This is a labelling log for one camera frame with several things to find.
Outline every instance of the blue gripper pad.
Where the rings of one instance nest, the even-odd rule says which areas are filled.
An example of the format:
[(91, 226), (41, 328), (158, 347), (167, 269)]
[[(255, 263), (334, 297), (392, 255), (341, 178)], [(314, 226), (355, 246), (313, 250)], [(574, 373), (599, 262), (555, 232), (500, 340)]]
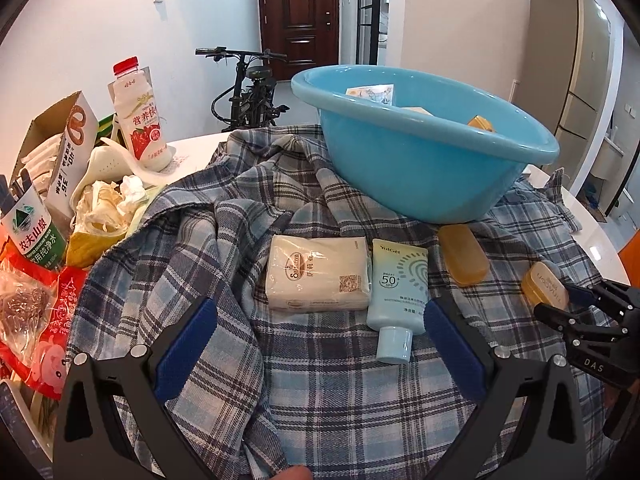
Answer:
[(427, 303), (424, 309), (424, 327), (462, 396), (480, 404), (487, 394), (486, 367), (443, 312), (438, 300)]
[(589, 289), (585, 290), (580, 286), (563, 283), (564, 288), (569, 294), (569, 301), (577, 306), (590, 306), (596, 303), (596, 297)]
[(216, 304), (212, 299), (204, 298), (156, 365), (154, 394), (159, 402), (164, 403), (180, 395), (217, 326)]

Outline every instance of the blue plaid fabric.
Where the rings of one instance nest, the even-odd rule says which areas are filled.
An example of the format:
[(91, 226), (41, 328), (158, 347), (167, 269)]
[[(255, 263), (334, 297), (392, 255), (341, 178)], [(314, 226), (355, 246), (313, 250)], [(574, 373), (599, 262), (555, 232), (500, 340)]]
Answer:
[[(82, 290), (68, 356), (105, 359), (151, 344), (191, 301), (218, 304), (219, 325), (180, 397), (167, 407), (196, 452), (222, 479), (268, 478), (306, 464), (316, 478), (421, 479), (474, 406), (460, 396), (429, 338), (414, 337), (411, 362), (376, 361), (366, 312), (270, 312), (264, 291), (273, 235), (382, 238), (427, 248), (430, 295), (451, 290), (469, 323), (517, 356), (563, 352), (536, 323), (520, 283), (545, 262), (578, 285), (600, 277), (574, 242), (561, 173), (543, 190), (519, 180), (470, 224), (491, 261), (478, 285), (458, 288), (437, 227), (399, 216), (334, 171), (318, 126), (235, 132), (210, 165), (170, 186), (141, 228), (94, 266)], [(588, 314), (603, 324), (598, 312)], [(601, 384), (574, 369), (593, 478), (609, 453)], [(124, 427), (142, 463), (154, 461), (126, 403)], [(495, 468), (516, 427), (515, 406), (486, 463)]]

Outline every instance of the bicycle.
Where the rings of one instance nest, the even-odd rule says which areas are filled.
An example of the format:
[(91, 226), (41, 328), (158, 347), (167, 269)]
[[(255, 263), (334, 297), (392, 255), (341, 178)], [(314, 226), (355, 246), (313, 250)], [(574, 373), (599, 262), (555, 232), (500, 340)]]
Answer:
[[(264, 52), (250, 52), (247, 50), (227, 50), (225, 46), (216, 48), (197, 48), (196, 56), (212, 57), (213, 61), (220, 62), (223, 59), (236, 58), (236, 82), (225, 92), (222, 92), (211, 104), (211, 113), (229, 127), (223, 132), (232, 132), (237, 129), (263, 128), (272, 124), (275, 120), (289, 110), (286, 105), (273, 106), (273, 94), (277, 81), (273, 78), (273, 70), (267, 65), (250, 66), (252, 62), (265, 60), (286, 60), (284, 54), (274, 54), (267, 49)], [(245, 78), (253, 81), (253, 84), (242, 91), (242, 83)], [(226, 119), (216, 112), (216, 103), (233, 91), (231, 102), (231, 117)]]

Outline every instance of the glass door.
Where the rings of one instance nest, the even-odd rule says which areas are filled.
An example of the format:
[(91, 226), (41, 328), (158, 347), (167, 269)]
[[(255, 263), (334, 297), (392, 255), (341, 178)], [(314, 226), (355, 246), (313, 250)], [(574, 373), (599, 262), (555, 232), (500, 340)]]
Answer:
[(358, 0), (357, 64), (378, 64), (379, 40), (380, 0)]

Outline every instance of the cardboard box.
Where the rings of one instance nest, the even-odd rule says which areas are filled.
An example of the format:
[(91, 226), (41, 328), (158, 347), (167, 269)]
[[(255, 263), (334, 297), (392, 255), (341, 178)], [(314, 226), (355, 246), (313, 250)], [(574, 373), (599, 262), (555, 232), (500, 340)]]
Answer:
[(64, 135), (44, 204), (51, 213), (56, 227), (63, 236), (68, 236), (69, 224), (74, 216), (69, 199), (86, 173), (98, 133), (98, 119), (95, 118), (82, 92), (62, 99), (31, 121), (15, 163), (11, 182), (24, 167), (20, 160), (45, 140), (61, 132)]

